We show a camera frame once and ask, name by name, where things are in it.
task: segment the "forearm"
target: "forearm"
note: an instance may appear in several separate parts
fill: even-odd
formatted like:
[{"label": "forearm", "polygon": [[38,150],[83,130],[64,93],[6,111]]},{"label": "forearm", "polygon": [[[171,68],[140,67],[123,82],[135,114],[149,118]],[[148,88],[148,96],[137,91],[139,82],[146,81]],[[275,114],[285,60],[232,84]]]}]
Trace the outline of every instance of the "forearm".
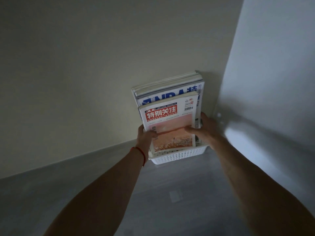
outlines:
[{"label": "forearm", "polygon": [[45,235],[114,235],[143,165],[134,149],[82,190],[61,211]]},{"label": "forearm", "polygon": [[297,198],[223,137],[211,141],[243,213],[258,235],[315,233],[315,219]]}]

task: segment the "bracelet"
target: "bracelet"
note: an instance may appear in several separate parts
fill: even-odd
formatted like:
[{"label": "bracelet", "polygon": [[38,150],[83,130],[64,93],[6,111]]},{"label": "bracelet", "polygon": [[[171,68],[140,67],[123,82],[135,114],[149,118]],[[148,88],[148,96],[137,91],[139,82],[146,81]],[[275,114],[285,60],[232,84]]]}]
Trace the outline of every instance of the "bracelet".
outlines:
[{"label": "bracelet", "polygon": [[144,155],[144,152],[139,148],[139,147],[132,147],[131,149],[130,149],[130,151],[132,150],[132,149],[138,149],[141,153],[142,153],[142,155],[143,155],[143,157],[144,157],[144,161],[143,161],[143,166],[142,167],[144,167],[144,164],[146,163],[146,155]]}]

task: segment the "white plastic basket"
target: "white plastic basket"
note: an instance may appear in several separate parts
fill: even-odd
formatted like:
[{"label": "white plastic basket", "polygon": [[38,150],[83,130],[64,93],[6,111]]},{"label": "white plastic basket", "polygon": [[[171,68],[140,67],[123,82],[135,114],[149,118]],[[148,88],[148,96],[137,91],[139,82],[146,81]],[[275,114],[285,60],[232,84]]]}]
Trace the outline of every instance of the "white plastic basket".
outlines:
[{"label": "white plastic basket", "polygon": [[154,164],[159,165],[162,163],[179,160],[191,156],[196,156],[203,154],[208,145],[202,145],[196,147],[191,147],[186,150],[175,150],[175,151],[166,151],[152,154],[149,152],[149,160],[151,160]]}]

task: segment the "person's left hand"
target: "person's left hand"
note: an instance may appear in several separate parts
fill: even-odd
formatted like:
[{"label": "person's left hand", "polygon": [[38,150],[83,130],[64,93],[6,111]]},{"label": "person's left hand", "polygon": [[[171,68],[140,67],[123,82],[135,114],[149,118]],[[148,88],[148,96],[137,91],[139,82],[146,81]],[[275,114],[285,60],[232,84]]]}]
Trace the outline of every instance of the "person's left hand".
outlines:
[{"label": "person's left hand", "polygon": [[146,155],[146,161],[149,158],[149,148],[152,142],[152,138],[157,138],[157,133],[153,131],[143,132],[144,126],[143,124],[138,128],[138,137],[136,147],[139,147],[144,154]]}]

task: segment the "hand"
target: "hand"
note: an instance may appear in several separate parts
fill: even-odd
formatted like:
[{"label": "hand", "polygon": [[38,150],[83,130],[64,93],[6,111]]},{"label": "hand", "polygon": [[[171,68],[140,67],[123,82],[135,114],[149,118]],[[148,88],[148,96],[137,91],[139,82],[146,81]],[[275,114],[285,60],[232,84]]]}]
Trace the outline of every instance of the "hand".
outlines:
[{"label": "hand", "polygon": [[214,149],[216,140],[224,139],[224,137],[216,130],[216,121],[213,118],[208,118],[207,115],[202,112],[201,119],[203,123],[201,128],[185,127],[185,131],[197,135]]},{"label": "hand", "polygon": [[138,137],[136,147],[139,147],[146,155],[146,161],[149,158],[149,148],[152,142],[152,138],[157,138],[157,133],[153,131],[143,132],[143,124],[138,128]]}]

